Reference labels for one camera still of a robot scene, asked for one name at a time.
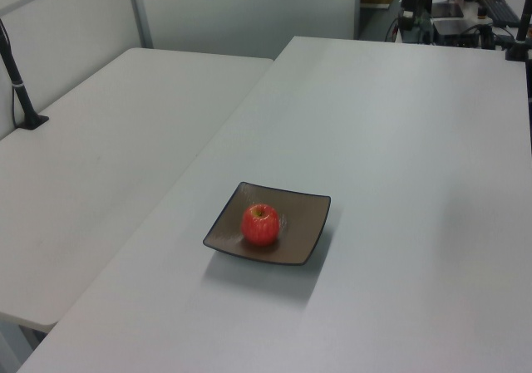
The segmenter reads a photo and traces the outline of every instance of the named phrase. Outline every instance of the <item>apple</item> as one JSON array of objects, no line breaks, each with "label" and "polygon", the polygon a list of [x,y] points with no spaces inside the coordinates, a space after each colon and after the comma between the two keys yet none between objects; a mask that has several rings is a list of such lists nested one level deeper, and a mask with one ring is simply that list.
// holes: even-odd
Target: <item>apple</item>
[{"label": "apple", "polygon": [[244,211],[240,230],[244,238],[256,246],[268,246],[279,234],[277,211],[267,204],[254,204]]}]

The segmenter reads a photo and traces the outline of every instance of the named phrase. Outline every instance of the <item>plate rim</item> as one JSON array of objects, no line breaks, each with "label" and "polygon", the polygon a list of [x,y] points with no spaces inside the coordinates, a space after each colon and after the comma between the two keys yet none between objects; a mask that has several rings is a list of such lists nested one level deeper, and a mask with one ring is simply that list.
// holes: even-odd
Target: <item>plate rim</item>
[{"label": "plate rim", "polygon": [[[235,254],[235,253],[230,253],[228,251],[225,251],[223,249],[220,249],[220,248],[217,248],[211,244],[207,244],[205,243],[205,241],[207,240],[207,238],[209,237],[209,235],[212,233],[214,227],[216,226],[216,224],[218,223],[218,221],[221,219],[221,217],[224,215],[224,212],[225,210],[228,208],[229,204],[231,203],[231,200],[233,200],[233,197],[237,194],[237,192],[239,191],[240,189],[240,186],[243,186],[243,185],[246,185],[246,184],[250,184],[252,186],[256,186],[258,188],[263,188],[263,189],[271,189],[271,190],[277,190],[277,191],[281,191],[281,192],[284,192],[284,193],[293,193],[293,194],[300,194],[300,195],[304,195],[304,196],[313,196],[313,197],[321,197],[321,198],[325,198],[325,199],[328,199],[328,203],[327,203],[327,211],[325,212],[325,219],[323,220],[323,223],[322,223],[322,227],[319,229],[319,233],[316,237],[316,240],[314,241],[314,245],[313,247],[311,248],[310,252],[308,253],[307,257],[302,261],[302,262],[297,262],[297,263],[280,263],[280,262],[276,262],[276,261],[264,261],[263,259],[257,259],[257,258],[250,258],[250,257],[245,257],[244,255],[241,255],[241,254]],[[257,263],[269,263],[269,264],[272,264],[272,265],[286,265],[286,266],[302,266],[304,265],[305,263],[307,263],[307,261],[310,259],[310,257],[313,255],[313,252],[314,252],[314,249],[316,248],[316,246],[318,245],[318,240],[322,237],[322,233],[323,233],[323,229],[325,228],[325,223],[327,222],[327,217],[329,215],[329,210],[331,208],[331,196],[327,196],[327,195],[323,195],[323,194],[310,194],[310,193],[303,193],[303,192],[295,192],[293,190],[284,190],[284,189],[279,189],[279,188],[272,188],[270,186],[263,186],[261,184],[252,184],[250,182],[240,182],[236,189],[234,190],[233,194],[231,194],[231,197],[229,197],[229,200],[227,201],[227,203],[225,203],[225,206],[222,208],[222,210],[220,211],[220,213],[218,214],[218,218],[216,218],[216,220],[214,221],[214,223],[212,224],[212,226],[210,227],[209,231],[207,232],[207,234],[205,235],[204,239],[203,239],[203,245],[208,247],[208,248],[211,248],[215,251],[218,251],[220,253],[224,253],[224,254],[227,254],[227,255],[231,255],[233,257],[237,257],[237,258],[242,258],[242,259],[246,259],[248,261],[255,261]]]}]

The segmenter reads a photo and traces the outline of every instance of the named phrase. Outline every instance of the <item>tabletop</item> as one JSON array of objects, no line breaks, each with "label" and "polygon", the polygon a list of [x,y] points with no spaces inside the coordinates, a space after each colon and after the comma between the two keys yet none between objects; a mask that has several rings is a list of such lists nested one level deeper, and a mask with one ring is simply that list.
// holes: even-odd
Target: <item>tabletop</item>
[{"label": "tabletop", "polygon": [[131,49],[0,142],[0,318],[49,331],[270,60]]},{"label": "tabletop", "polygon": [[[202,244],[240,181],[331,196],[306,265]],[[296,37],[20,372],[530,372],[531,196],[523,64]]]}]

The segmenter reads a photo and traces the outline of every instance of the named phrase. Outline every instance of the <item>white wall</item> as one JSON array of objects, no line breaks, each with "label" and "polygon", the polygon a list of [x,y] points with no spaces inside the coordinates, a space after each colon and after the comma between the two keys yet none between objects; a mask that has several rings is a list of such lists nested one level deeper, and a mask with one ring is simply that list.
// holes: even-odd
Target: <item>white wall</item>
[{"label": "white wall", "polygon": [[159,49],[274,59],[293,36],[353,39],[358,28],[359,0],[138,1]]},{"label": "white wall", "polygon": [[[37,111],[140,45],[131,0],[36,0],[2,20]],[[12,130],[10,104],[11,82],[0,64],[0,139]],[[20,110],[17,104],[19,122]]]}]

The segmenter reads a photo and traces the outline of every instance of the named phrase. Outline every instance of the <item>square plate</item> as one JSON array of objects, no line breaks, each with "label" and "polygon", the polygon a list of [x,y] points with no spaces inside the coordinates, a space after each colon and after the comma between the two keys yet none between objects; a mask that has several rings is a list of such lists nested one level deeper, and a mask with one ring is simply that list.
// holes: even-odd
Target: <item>square plate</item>
[{"label": "square plate", "polygon": [[[265,203],[277,210],[281,229],[271,246],[250,244],[240,232],[244,210]],[[266,188],[241,182],[225,205],[203,244],[222,253],[261,263],[303,265],[322,234],[331,198]]]}]

